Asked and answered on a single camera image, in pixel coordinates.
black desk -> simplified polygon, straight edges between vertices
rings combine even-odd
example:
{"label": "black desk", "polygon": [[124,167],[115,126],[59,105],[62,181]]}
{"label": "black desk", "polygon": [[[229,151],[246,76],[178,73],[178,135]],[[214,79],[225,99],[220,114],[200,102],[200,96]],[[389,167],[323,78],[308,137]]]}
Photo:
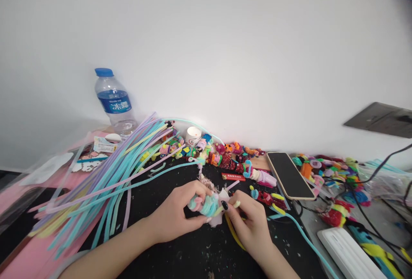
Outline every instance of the black desk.
{"label": "black desk", "polygon": [[[165,168],[184,163],[182,159],[167,161]],[[228,186],[232,181],[224,181],[222,172],[230,172],[206,164],[203,174],[210,178],[215,186]],[[142,181],[147,174],[135,180]],[[132,189],[132,204],[130,209],[129,226],[136,221],[150,215],[166,199],[171,191],[187,182],[195,180],[198,175],[196,165],[178,168],[156,178],[152,182]],[[249,193],[249,186],[267,192],[275,192],[257,185],[252,180],[246,180],[236,185],[235,190]],[[126,194],[123,196],[119,207],[118,222],[123,222],[126,205]],[[295,218],[296,212],[289,212]],[[185,208],[187,217],[199,215]],[[268,215],[274,213],[267,209]],[[286,260],[302,278],[326,278],[316,254],[305,242],[294,223],[280,223],[270,221],[269,230],[272,241],[279,248]],[[95,230],[88,237],[81,250],[89,249],[93,241]],[[225,219],[223,224],[211,228],[208,224],[199,230],[183,235],[171,242],[157,244],[136,258],[119,276],[119,278],[208,278],[213,273],[214,278],[265,278],[266,276],[251,258],[235,242],[229,231]]]}

fingernail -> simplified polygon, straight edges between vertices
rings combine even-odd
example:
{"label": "fingernail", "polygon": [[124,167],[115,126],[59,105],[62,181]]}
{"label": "fingernail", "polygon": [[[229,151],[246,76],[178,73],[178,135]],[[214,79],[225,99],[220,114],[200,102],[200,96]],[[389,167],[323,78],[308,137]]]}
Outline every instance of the fingernail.
{"label": "fingernail", "polygon": [[228,211],[229,206],[227,205],[227,203],[225,201],[222,201],[222,206],[223,206],[224,210]]}

bottle label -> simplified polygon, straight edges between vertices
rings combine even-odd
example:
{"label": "bottle label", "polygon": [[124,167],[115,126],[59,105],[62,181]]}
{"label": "bottle label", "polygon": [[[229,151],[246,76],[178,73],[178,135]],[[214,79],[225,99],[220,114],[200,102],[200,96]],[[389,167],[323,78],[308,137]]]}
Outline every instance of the bottle label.
{"label": "bottle label", "polygon": [[99,100],[103,105],[104,111],[108,114],[121,114],[132,109],[128,95],[113,99],[99,98]]}

water bottle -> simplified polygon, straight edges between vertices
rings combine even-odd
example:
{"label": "water bottle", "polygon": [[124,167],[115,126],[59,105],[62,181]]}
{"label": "water bottle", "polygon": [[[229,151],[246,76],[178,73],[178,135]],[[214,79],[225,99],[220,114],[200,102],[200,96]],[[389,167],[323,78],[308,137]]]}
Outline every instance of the water bottle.
{"label": "water bottle", "polygon": [[94,90],[110,118],[115,132],[125,140],[137,127],[133,117],[129,96],[123,85],[114,77],[113,71],[106,68],[94,69],[99,79]]}

blue bottle cap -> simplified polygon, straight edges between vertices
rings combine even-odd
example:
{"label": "blue bottle cap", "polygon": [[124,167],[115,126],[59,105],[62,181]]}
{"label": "blue bottle cap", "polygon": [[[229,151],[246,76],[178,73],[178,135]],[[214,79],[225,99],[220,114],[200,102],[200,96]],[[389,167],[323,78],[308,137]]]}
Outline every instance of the blue bottle cap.
{"label": "blue bottle cap", "polygon": [[96,68],[94,69],[96,71],[96,75],[98,77],[111,77],[113,75],[113,71],[107,68]]}

